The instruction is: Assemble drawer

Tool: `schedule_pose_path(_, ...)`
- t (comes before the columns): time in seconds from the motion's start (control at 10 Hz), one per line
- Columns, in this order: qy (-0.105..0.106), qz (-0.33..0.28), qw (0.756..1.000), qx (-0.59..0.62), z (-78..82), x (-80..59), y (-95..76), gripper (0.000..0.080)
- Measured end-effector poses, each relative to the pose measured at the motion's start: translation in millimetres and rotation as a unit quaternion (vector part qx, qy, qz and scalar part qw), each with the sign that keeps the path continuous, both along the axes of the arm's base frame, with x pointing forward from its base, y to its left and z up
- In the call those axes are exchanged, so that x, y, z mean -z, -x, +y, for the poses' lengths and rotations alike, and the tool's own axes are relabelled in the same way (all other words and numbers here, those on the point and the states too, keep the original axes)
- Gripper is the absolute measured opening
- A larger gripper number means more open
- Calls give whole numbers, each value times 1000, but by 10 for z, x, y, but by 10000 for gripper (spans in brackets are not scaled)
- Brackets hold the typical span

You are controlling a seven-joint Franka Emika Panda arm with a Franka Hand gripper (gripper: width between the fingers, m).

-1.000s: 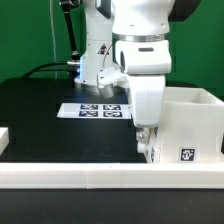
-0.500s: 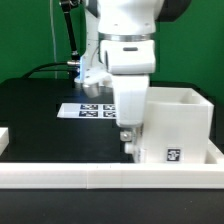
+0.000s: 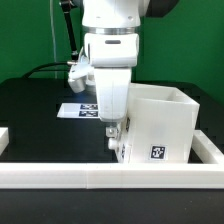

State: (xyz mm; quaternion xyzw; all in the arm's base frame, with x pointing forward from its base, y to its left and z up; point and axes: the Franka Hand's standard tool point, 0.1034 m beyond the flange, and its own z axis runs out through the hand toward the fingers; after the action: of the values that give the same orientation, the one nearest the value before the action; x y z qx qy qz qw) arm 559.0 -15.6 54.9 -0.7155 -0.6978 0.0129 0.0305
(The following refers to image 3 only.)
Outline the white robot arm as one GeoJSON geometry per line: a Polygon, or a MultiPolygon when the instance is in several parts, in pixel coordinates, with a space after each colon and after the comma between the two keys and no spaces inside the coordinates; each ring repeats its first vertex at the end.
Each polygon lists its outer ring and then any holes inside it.
{"type": "Polygon", "coordinates": [[[179,0],[83,0],[84,51],[94,77],[99,118],[116,137],[127,113],[132,68],[139,53],[140,18],[167,15],[179,0]]]}

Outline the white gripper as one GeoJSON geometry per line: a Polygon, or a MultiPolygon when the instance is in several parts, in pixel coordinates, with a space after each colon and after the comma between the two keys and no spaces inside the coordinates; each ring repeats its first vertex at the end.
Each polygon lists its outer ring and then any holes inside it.
{"type": "Polygon", "coordinates": [[[93,68],[99,117],[106,123],[106,136],[116,138],[127,111],[132,68],[137,65],[139,35],[84,36],[85,54],[93,68]]]}

